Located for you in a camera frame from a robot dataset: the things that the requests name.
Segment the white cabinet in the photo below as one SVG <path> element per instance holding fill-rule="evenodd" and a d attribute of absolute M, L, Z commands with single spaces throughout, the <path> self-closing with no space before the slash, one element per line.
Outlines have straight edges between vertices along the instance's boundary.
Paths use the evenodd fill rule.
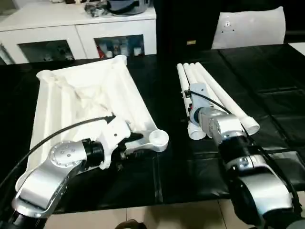
<path fill-rule="evenodd" d="M 76 26 L 87 58 L 156 54 L 155 20 L 124 21 Z"/>
<path fill-rule="evenodd" d="M 156 54 L 156 12 L 92 18 L 83 4 L 30 3 L 0 22 L 0 41 L 15 63 Z"/>
<path fill-rule="evenodd" d="M 0 40 L 15 63 L 86 59 L 75 26 L 3 31 Z"/>

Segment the black plastic sheet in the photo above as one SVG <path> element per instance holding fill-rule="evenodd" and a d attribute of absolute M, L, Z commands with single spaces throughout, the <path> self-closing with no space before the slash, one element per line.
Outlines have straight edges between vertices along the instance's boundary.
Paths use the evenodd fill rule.
<path fill-rule="evenodd" d="M 197 52 L 177 61 L 200 62 L 209 71 L 261 125 L 254 139 L 270 150 L 296 189 L 304 190 L 305 57 L 289 45 L 273 45 Z M 5 132 L 2 151 L 9 155 L 0 168 L 1 179 L 29 149 L 39 89 L 37 72 L 86 62 L 0 67 L 2 72 L 12 69 L 11 77 L 16 77 L 8 79 L 7 87 L 1 85 L 5 91 L 1 93 L 5 98 L 0 113 Z M 138 152 L 133 159 L 113 161 L 107 170 L 78 175 L 57 213 L 229 198 L 213 141 L 188 137 L 176 64 L 156 55 L 128 59 L 128 69 L 152 118 L 170 136 L 167 150 Z M 14 194 L 14 182 L 23 169 L 25 165 L 7 183 L 7 195 Z"/>

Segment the yellow label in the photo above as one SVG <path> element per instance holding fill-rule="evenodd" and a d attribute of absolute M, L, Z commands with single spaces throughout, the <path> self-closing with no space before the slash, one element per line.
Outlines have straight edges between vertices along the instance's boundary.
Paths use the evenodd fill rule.
<path fill-rule="evenodd" d="M 186 45 L 190 45 L 190 44 L 196 44 L 196 40 L 186 42 Z"/>

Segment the dark background wall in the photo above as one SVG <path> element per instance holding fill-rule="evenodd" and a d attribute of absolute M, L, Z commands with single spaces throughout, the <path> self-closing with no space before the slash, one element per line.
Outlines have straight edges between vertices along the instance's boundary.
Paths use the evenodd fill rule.
<path fill-rule="evenodd" d="M 305 42 L 303 0 L 154 0 L 157 12 L 158 53 L 183 55 L 210 49 L 220 12 L 273 10 L 284 7 L 285 42 Z M 187 41 L 196 40 L 195 45 Z"/>

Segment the white countertop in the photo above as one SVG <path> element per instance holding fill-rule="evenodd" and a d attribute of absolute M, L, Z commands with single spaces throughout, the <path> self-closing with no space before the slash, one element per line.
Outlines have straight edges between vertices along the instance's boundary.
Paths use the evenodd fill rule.
<path fill-rule="evenodd" d="M 0 31 L 149 19 L 156 19 L 156 12 L 152 7 L 144 13 L 133 16 L 107 15 L 92 18 L 85 12 L 84 4 L 36 2 L 26 5 L 1 21 Z"/>

